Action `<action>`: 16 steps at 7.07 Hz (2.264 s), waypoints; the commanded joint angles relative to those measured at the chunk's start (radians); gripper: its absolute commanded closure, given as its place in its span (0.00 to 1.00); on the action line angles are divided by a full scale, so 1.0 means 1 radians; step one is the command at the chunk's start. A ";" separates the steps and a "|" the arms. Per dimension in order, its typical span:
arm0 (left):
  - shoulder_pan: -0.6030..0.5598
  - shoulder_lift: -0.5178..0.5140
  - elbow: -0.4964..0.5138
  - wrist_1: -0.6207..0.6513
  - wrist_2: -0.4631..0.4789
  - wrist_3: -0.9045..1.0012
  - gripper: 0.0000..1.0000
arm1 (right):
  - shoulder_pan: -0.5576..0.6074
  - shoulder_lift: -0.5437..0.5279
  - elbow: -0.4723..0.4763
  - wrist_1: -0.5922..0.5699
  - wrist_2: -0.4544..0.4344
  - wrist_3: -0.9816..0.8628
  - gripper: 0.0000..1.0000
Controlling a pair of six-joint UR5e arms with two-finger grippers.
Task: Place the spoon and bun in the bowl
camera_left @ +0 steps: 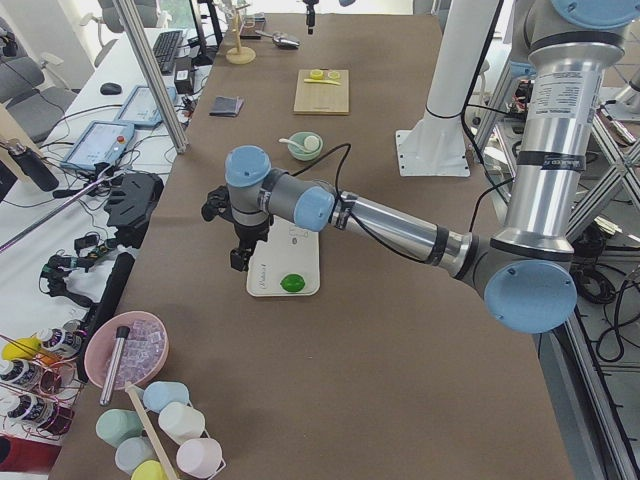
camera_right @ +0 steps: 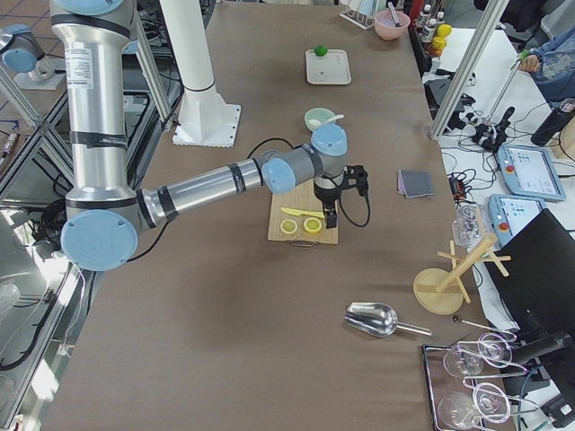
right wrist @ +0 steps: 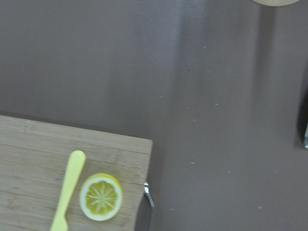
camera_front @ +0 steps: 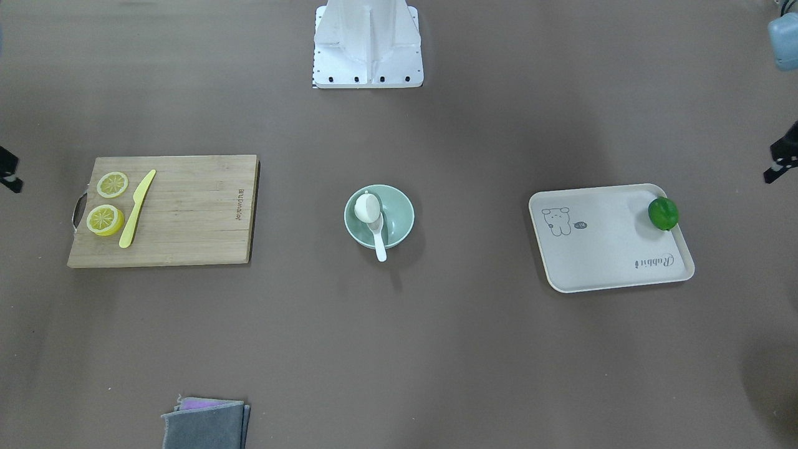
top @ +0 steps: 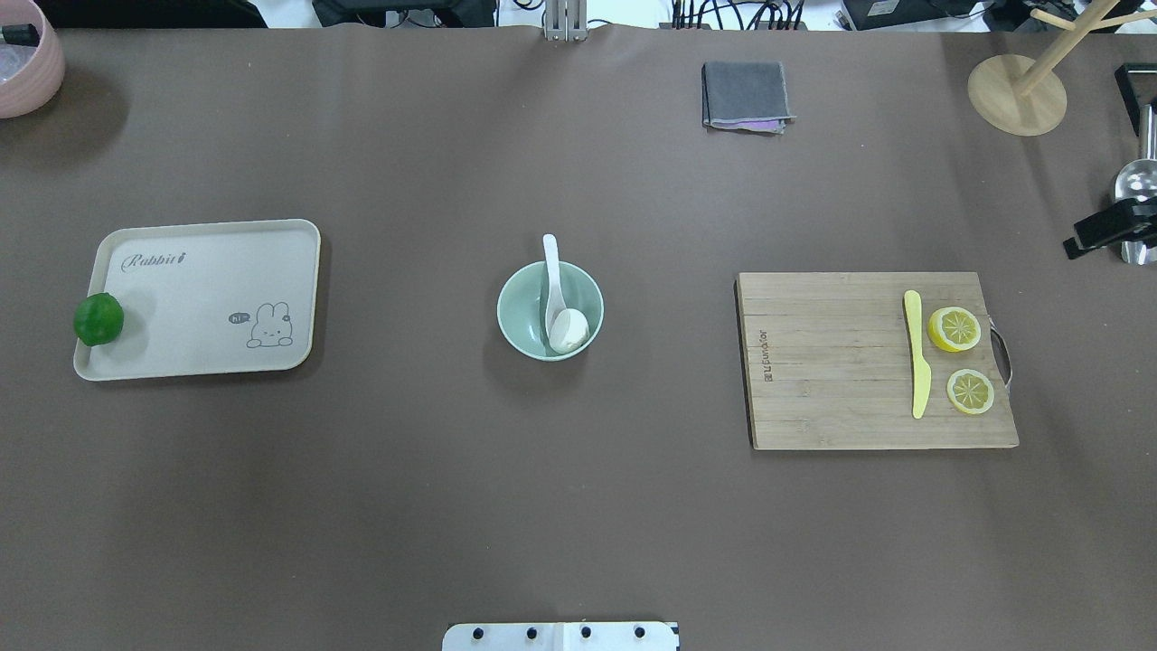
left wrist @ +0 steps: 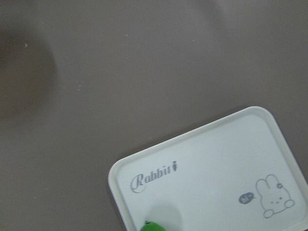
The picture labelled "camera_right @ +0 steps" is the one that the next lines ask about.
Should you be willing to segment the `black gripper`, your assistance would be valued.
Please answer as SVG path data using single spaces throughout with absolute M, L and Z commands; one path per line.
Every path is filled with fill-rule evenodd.
M 344 190 L 356 189 L 358 194 L 368 199 L 368 173 L 363 165 L 346 165 L 335 176 L 324 173 L 314 178 L 314 195 L 323 204 L 325 228 L 337 227 L 337 207 L 335 202 Z

